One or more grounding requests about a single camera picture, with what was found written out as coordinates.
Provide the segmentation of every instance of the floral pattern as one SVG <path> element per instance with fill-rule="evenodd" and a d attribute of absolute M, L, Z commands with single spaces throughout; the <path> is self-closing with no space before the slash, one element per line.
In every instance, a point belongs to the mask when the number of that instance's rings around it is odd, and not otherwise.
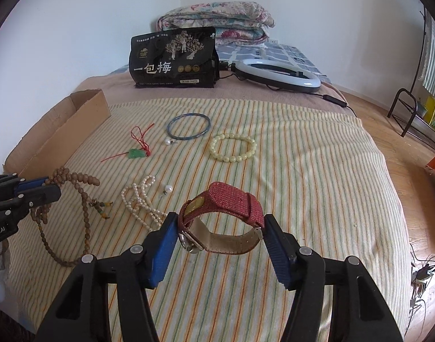
<path fill-rule="evenodd" d="M 157 31 L 210 26 L 216 27 L 216 44 L 261 44 L 274 20 L 258 3 L 233 1 L 177 7 L 157 21 Z"/>

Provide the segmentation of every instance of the red string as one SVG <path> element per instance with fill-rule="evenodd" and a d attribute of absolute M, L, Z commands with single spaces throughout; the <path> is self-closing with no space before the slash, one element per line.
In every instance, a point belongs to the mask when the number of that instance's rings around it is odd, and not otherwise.
<path fill-rule="evenodd" d="M 139 148 L 140 150 L 144 150 L 146 152 L 146 156 L 149 157 L 151 155 L 151 151 L 149 149 L 149 145 L 147 144 L 147 142 L 144 141 L 144 136 L 146 135 L 146 132 L 149 131 L 150 128 L 152 128 L 152 126 L 154 126 L 154 123 L 151 124 L 145 132 L 141 131 L 141 128 L 139 128 L 139 126 L 135 126 L 133 129 L 131 129 L 130 131 L 130 136 L 132 137 L 132 139 L 137 140 L 137 142 L 139 143 L 139 145 L 141 146 L 141 148 Z M 137 138 L 137 136 L 133 133 L 133 131 L 137 129 L 140 133 L 140 138 Z M 109 160 L 111 158 L 114 157 L 119 157 L 120 155 L 125 155 L 125 154 L 129 154 L 129 152 L 125 152 L 125 153 L 119 153 L 116 155 L 113 155 L 111 157 L 105 158 L 104 160 L 101 160 L 100 163 L 105 162 L 106 160 Z"/>

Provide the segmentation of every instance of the watch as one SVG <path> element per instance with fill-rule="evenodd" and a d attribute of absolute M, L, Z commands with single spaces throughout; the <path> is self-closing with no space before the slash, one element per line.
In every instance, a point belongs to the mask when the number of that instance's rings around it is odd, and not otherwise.
<path fill-rule="evenodd" d="M 200 215 L 209 212 L 237 217 L 252 229 L 238 236 L 211 233 L 200 219 Z M 242 255 L 263 239 L 263 227 L 262 206 L 256 197 L 220 181 L 211 183 L 208 190 L 184 203 L 178 216 L 179 241 L 190 253 L 204 249 L 224 255 Z"/>

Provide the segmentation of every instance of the black snack bag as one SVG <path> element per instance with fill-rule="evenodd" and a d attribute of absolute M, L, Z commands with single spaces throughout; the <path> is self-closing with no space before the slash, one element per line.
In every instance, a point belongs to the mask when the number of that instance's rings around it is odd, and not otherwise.
<path fill-rule="evenodd" d="M 130 74 L 137 87 L 214 87 L 219 79 L 215 37 L 214 27 L 132 37 Z"/>

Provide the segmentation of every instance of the white wall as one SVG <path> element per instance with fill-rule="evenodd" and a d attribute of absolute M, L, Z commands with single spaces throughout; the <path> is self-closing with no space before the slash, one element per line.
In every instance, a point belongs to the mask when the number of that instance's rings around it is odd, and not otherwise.
<path fill-rule="evenodd" d="M 0 29 L 0 173 L 22 136 L 89 76 L 126 64 L 130 38 L 179 0 L 21 0 Z"/>
<path fill-rule="evenodd" d="M 181 0 L 182 5 L 211 1 Z M 247 0 L 276 21 L 271 37 L 298 47 L 332 80 L 389 107 L 410 87 L 420 54 L 419 0 Z"/>

